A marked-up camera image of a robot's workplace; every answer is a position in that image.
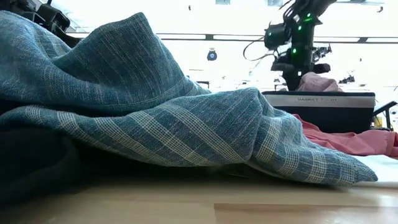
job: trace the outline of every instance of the blue checkered cloth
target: blue checkered cloth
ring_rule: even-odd
[[[247,164],[328,185],[377,180],[355,158],[311,143],[301,122],[258,89],[198,86],[142,13],[97,28],[73,49],[10,12],[0,21],[0,98],[25,104],[0,115],[0,129],[59,130],[162,166]]]

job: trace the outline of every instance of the robotic arm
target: robotic arm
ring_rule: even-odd
[[[318,19],[330,4],[336,0],[296,0],[284,12],[284,22],[270,25],[264,36],[265,46],[275,50],[291,43],[286,52],[275,56],[271,70],[282,71],[287,88],[294,91],[307,72],[324,73],[330,71],[327,64],[315,65],[313,35],[315,26],[322,24]]]

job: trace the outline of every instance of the black cable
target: black cable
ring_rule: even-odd
[[[295,1],[287,10],[284,12],[283,18],[284,21],[287,22],[291,19],[293,19],[299,12],[301,12],[305,7],[308,6],[310,3],[309,0],[305,0],[304,4],[300,4],[300,1]]]
[[[255,62],[255,61],[257,61],[257,60],[261,60],[261,59],[265,58],[266,56],[273,55],[273,54],[265,54],[265,55],[263,55],[263,56],[261,56],[261,57],[259,57],[259,58],[256,58],[256,59],[248,59],[248,58],[246,57],[246,50],[248,49],[248,47],[249,47],[250,45],[252,45],[253,43],[258,42],[259,40],[262,40],[263,38],[264,38],[264,37],[260,37],[259,39],[254,40],[254,41],[252,41],[250,44],[247,44],[247,46],[245,46],[245,48],[243,49],[243,57],[244,57],[244,59],[249,60],[249,61],[251,61],[251,62]]]
[[[286,54],[286,53],[287,53],[287,50],[284,51],[284,52],[281,52],[281,53],[279,53],[278,50],[275,50],[275,52],[278,54],[278,57],[280,57],[281,55]]]
[[[283,7],[285,7],[287,4],[291,3],[293,0],[288,0],[285,4],[283,4],[278,10],[281,10]]]

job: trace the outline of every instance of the pink garment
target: pink garment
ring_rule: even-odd
[[[306,73],[300,81],[296,91],[343,91],[336,80],[321,77],[313,72]]]
[[[369,130],[355,133],[323,133],[314,124],[303,121],[303,132],[311,142],[355,156],[386,155],[398,157],[398,134],[392,131]]]

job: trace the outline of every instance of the wooden table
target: wooden table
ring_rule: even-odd
[[[398,190],[281,182],[103,179],[12,205],[0,223],[398,223]]]

